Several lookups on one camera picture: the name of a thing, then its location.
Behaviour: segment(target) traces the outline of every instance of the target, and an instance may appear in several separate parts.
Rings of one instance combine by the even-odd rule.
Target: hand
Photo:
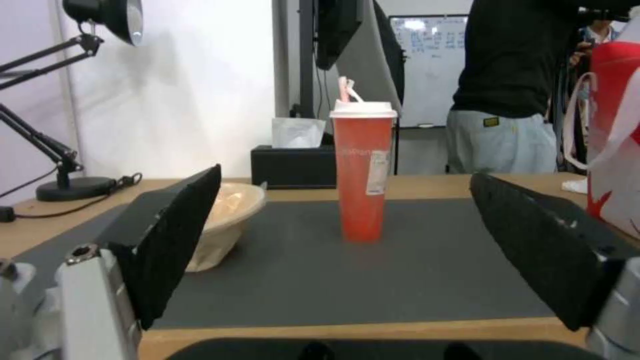
[[[571,58],[569,59],[569,66],[575,67],[580,63],[583,57],[591,56],[592,52],[593,52],[593,45],[590,42],[583,41],[579,43],[578,46],[575,48],[575,53],[573,53],[573,55],[571,55]]]

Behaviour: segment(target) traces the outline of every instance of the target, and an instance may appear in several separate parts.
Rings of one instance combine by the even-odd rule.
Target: patch on pants
[[[499,117],[490,117],[488,119],[484,119],[484,127],[496,127],[500,125]]]

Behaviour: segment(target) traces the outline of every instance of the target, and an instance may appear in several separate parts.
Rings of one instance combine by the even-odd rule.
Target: lamp shade
[[[78,23],[104,24],[122,41],[138,45],[142,41],[141,0],[63,0],[62,7]]]

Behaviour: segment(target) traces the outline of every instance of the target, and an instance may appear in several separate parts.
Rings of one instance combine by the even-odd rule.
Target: cable
[[[316,65],[316,78],[318,80],[318,87],[320,88],[320,104],[318,104],[318,110],[316,112],[316,119],[320,119],[320,110],[322,109],[322,105],[324,103],[324,94],[322,93],[322,81],[320,81],[320,70],[318,69],[318,59],[316,55],[316,49],[314,46],[314,63]]]
[[[311,22],[311,26],[313,27],[314,30],[314,34],[316,32],[316,15],[315,11],[317,9],[315,9],[314,6],[314,14],[313,14],[313,20]],[[322,105],[323,105],[323,96],[324,94],[322,93],[322,82],[320,82],[320,70],[318,69],[318,57],[317,57],[317,42],[314,36],[314,41],[313,41],[313,50],[314,50],[314,67],[316,68],[316,78],[318,80],[318,87],[320,88],[320,104],[318,104],[318,110],[316,111],[316,119],[320,119],[320,110],[322,110]]]
[[[326,84],[326,70],[324,71],[324,93],[326,95],[326,102],[329,105],[329,111],[331,111],[331,97],[329,96],[329,85]],[[331,128],[331,134],[334,134],[333,119],[329,119],[329,126]]]
[[[140,181],[142,181],[142,173],[135,173],[132,176],[123,176],[121,177],[117,182],[116,185],[111,189],[111,191],[99,198],[99,199],[95,199],[91,202],[87,202],[86,204],[79,206],[77,208],[71,209],[71,210],[66,210],[66,211],[62,211],[60,213],[53,213],[53,214],[44,214],[44,215],[21,215],[21,214],[16,214],[15,217],[16,218],[23,218],[23,219],[41,219],[41,218],[56,218],[56,217],[62,217],[64,215],[69,215],[69,214],[73,214],[73,213],[77,213],[78,211],[84,210],[86,208],[89,208],[90,206],[96,205],[102,201],[105,201],[106,199],[110,198],[114,193],[124,189],[124,188],[130,188],[132,186],[136,186],[137,184],[140,184]]]
[[[36,356],[33,358],[33,360],[44,360],[45,358],[49,357],[50,355],[52,357],[50,357],[51,359],[57,359],[58,357],[55,356],[55,354],[58,354],[58,356],[60,356],[60,349],[52,349],[52,350],[48,350],[43,352],[42,354]]]
[[[53,174],[57,169],[58,169],[57,167],[54,167],[53,170],[51,170],[50,172],[44,174],[43,176],[36,177],[34,180],[28,181],[28,182],[26,182],[26,183],[24,183],[24,184],[22,184],[22,185],[20,185],[20,186],[18,186],[16,188],[13,188],[13,189],[11,189],[11,190],[9,190],[7,192],[0,193],[0,199],[2,199],[3,197],[5,197],[5,196],[7,196],[9,194],[15,193],[16,191],[18,191],[20,189],[23,189],[23,188],[25,188],[25,187],[27,187],[27,186],[29,186],[29,185],[37,182],[37,181],[40,181],[40,180],[44,179],[45,177]]]

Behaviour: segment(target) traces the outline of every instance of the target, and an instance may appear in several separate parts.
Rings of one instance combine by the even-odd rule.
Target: lamp base
[[[107,195],[115,185],[116,181],[108,177],[78,177],[69,179],[66,189],[59,188],[55,181],[40,185],[36,189],[36,198],[47,202],[89,199]]]

